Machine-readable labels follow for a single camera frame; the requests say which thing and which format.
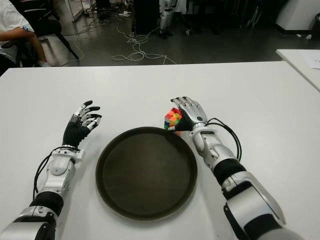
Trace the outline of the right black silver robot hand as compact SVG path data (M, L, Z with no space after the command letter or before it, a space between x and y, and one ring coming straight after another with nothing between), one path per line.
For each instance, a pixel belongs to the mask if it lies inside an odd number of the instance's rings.
M174 131L193 131L203 127L208 118L201 105L187 96L176 97L170 100L181 112L181 120L174 126Z

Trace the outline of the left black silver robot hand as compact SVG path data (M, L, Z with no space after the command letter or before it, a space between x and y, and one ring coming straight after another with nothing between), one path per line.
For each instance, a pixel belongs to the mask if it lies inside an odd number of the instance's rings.
M62 145L77 148L82 140L95 129L102 118L97 114L99 106L91 106L92 100L81 104L72 114L63 134Z

